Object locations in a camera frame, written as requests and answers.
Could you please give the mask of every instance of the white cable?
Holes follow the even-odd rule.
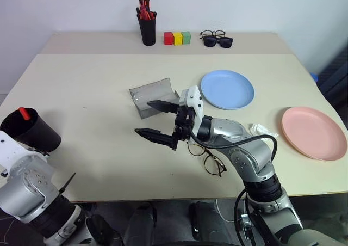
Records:
[[[8,242],[6,242],[6,235],[7,235],[8,232],[10,231],[11,226],[12,226],[12,224],[15,222],[15,220],[16,220],[16,219],[14,219],[14,220],[11,221],[10,226],[7,228],[7,231],[6,231],[5,235],[4,235],[4,241],[3,241],[3,242],[0,242],[0,243],[2,243],[2,244],[9,244]]]
[[[221,214],[221,212],[220,212],[220,209],[219,209],[219,205],[218,205],[218,200],[217,200],[217,199],[215,199],[215,203],[216,203],[217,212],[219,213],[221,219],[223,219],[224,221],[226,221],[226,222],[228,222],[228,223],[233,223],[233,222],[234,222],[233,220],[226,220],[226,219],[222,216],[222,214]],[[245,212],[245,204],[243,203],[243,214],[244,214],[244,212]]]
[[[14,218],[14,217],[13,216],[8,216],[8,217],[2,218],[0,220],[8,220],[8,219],[12,219],[12,218]]]

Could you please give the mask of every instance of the blue object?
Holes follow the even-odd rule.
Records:
[[[213,106],[225,110],[247,106],[254,99],[254,87],[241,74],[230,70],[215,70],[201,81],[204,97]]]
[[[318,82],[318,76],[315,73],[309,72],[315,82]]]

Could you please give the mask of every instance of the black container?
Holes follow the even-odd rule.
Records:
[[[0,131],[39,151],[52,152],[59,146],[60,136],[40,118],[37,111],[32,108],[26,110],[30,120],[24,120],[20,111],[16,110],[1,123]]]
[[[140,32],[142,37],[142,43],[145,46],[152,46],[156,43],[156,16],[157,13],[154,12],[154,19],[143,20],[137,16],[140,26]]]

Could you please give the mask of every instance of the red marker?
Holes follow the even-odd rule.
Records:
[[[147,7],[147,10],[150,10],[150,0],[144,0],[144,5]]]
[[[20,111],[20,113],[25,121],[30,120],[30,114],[28,113],[28,111],[24,107],[20,107],[20,108],[18,108],[18,110]]]
[[[151,19],[149,11],[146,10],[146,7],[144,5],[142,5],[140,7],[140,14],[141,14],[141,19],[143,19],[143,20],[150,20]]]
[[[139,0],[139,6],[141,7],[142,5],[145,5],[144,0]]]

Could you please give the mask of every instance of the pink plate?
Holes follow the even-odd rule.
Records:
[[[326,114],[310,107],[293,107],[282,118],[282,130],[289,142],[304,155],[334,161],[347,151],[341,128]]]

